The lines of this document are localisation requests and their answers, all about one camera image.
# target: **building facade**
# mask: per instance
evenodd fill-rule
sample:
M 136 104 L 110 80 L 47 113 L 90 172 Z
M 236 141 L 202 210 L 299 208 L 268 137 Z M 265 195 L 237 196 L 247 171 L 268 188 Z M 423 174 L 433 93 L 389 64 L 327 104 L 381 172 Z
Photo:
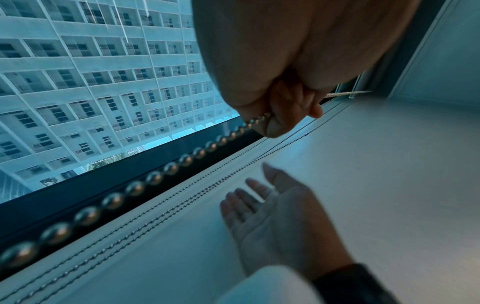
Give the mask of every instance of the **building facade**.
M 234 116 L 189 0 L 0 0 L 0 170 L 31 191 Z

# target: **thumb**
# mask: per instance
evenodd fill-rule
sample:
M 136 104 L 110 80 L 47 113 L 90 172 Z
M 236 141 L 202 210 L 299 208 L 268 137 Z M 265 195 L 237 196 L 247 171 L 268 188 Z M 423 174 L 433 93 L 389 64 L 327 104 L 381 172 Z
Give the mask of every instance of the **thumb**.
M 279 193 L 283 193 L 296 186 L 304 186 L 302 183 L 285 173 L 285 171 L 274 168 L 263 163 L 263 174 L 266 180 L 272 184 Z

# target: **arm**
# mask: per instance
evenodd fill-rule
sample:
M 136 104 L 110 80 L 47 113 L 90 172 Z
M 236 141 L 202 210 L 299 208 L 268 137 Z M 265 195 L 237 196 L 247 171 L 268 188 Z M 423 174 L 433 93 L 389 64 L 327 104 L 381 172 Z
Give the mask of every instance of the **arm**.
M 373 65 L 401 35 L 420 0 L 192 0 L 205 66 L 244 120 L 277 137 L 331 88 Z

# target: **open palm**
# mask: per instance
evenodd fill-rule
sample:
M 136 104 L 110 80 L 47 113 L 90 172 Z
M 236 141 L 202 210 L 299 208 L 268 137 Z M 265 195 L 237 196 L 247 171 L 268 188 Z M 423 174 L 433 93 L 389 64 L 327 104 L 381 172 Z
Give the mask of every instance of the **open palm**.
M 275 189 L 248 178 L 227 194 L 220 210 L 235 240 L 247 275 L 267 265 L 286 265 L 308 279 L 353 263 L 313 192 L 285 172 L 263 165 Z

